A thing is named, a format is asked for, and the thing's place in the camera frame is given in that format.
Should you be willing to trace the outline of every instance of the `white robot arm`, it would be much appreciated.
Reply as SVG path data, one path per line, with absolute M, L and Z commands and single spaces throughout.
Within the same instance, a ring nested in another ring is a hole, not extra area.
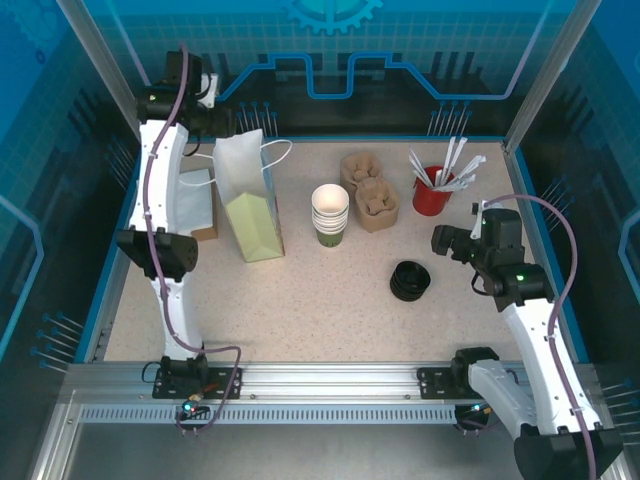
M 556 326 L 553 340 L 577 409 L 569 400 L 549 345 L 553 291 L 542 267 L 524 262 L 520 215 L 500 204 L 484 208 L 483 202 L 474 208 L 473 230 L 439 225 L 431 239 L 432 250 L 446 255 L 451 249 L 453 260 L 474 268 L 474 291 L 493 297 L 516 339 L 533 401 L 486 347 L 456 352 L 453 377 L 463 389 L 479 394 L 498 415 L 514 439 L 516 462 L 526 480 L 587 478 L 586 448 L 576 410 L 588 429 L 601 475 L 622 451 L 622 440 L 615 429 L 603 428 Z M 476 289 L 477 278 L 482 278 L 484 292 Z
M 117 243 L 149 278 L 158 298 L 161 315 L 164 317 L 160 282 L 151 261 L 147 239 L 145 211 L 143 207 L 143 181 L 152 146 L 167 121 L 171 107 L 176 101 L 180 78 L 182 53 L 167 54 L 165 79 L 147 87 L 138 98 L 138 117 L 141 121 L 141 167 L 138 179 L 136 203 L 127 230 L 118 232 Z M 190 296 L 190 273 L 198 258 L 198 244 L 190 236 L 181 235 L 178 225 L 177 195 L 180 163 L 183 151 L 191 134 L 217 137 L 230 136 L 235 132 L 235 123 L 230 112 L 213 110 L 218 90 L 218 76 L 202 72 L 198 57 L 189 56 L 189 71 L 184 100 L 177 119 L 169 127 L 157 148 L 157 157 L 148 182 L 149 210 L 158 258 L 168 287 L 168 310 L 171 326 L 177 336 L 187 345 L 201 348 L 202 337 L 198 331 L 193 303 Z M 166 319 L 164 357 L 168 361 L 186 361 L 201 355 L 180 346 L 169 333 Z

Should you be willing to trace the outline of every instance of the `floor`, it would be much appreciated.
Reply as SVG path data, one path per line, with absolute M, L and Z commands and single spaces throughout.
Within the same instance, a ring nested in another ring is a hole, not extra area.
M 274 156 L 284 151 L 282 145 L 270 148 Z M 413 148 L 423 165 L 441 164 L 447 143 L 416 142 Z M 341 159 L 360 151 L 379 158 L 397 190 L 398 222 L 370 234 L 351 212 L 343 242 L 324 248 L 311 224 L 311 193 L 323 183 L 337 183 Z M 411 205 L 408 151 L 407 143 L 295 143 L 289 157 L 273 167 L 286 256 L 244 263 L 224 215 L 219 238 L 199 245 L 191 296 L 205 344 L 240 345 L 249 362 L 449 360 L 456 349 L 478 345 L 492 347 L 504 360 L 519 360 L 493 301 L 471 291 L 472 268 L 430 247 L 436 225 L 471 228 L 473 202 L 513 192 L 500 145 L 467 143 L 457 172 L 475 155 L 485 155 L 487 162 L 476 182 L 454 193 L 437 217 L 424 217 Z M 183 169 L 207 162 L 185 159 Z M 515 202 L 505 206 L 517 208 Z M 424 265 L 432 277 L 415 303 L 401 302 L 389 290 L 395 266 L 407 259 Z M 158 359 L 164 347 L 161 322 L 149 281 L 131 267 L 105 360 Z

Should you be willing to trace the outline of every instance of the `black bowl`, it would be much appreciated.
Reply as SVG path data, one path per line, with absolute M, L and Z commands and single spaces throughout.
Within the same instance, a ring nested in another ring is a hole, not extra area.
M 398 300 L 402 300 L 403 302 L 415 302 L 422 296 L 422 293 L 406 294 L 403 291 L 398 290 L 398 288 L 393 284 L 393 279 L 389 282 L 389 287 L 391 288 L 391 293 L 393 293 Z
M 422 294 L 431 284 L 431 276 L 427 269 L 411 261 L 400 262 L 392 278 L 395 279 L 396 285 L 408 294 Z
M 409 290 L 405 289 L 401 284 L 398 283 L 398 281 L 395 279 L 395 277 L 391 277 L 391 281 L 389 283 L 389 286 L 391 287 L 391 290 L 393 290 L 394 293 L 400 294 L 403 297 L 420 298 L 422 296 L 422 293 L 423 293 L 423 292 L 412 292 L 412 291 L 409 291 Z

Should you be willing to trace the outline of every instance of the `white paper bag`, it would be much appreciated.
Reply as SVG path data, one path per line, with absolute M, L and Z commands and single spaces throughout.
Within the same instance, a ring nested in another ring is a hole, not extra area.
M 209 169 L 181 173 L 178 184 L 178 233 L 191 235 L 194 231 L 212 228 L 214 201 Z
M 270 167 L 262 145 L 262 130 L 221 138 L 213 151 L 213 165 L 220 199 L 245 261 L 255 262 L 284 255 L 278 204 Z

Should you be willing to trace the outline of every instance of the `stack of paper cups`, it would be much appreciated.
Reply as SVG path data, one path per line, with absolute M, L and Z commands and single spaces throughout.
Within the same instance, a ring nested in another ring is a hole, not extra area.
M 340 185 L 322 185 L 311 196 L 311 215 L 318 241 L 335 247 L 342 241 L 349 217 L 349 194 Z

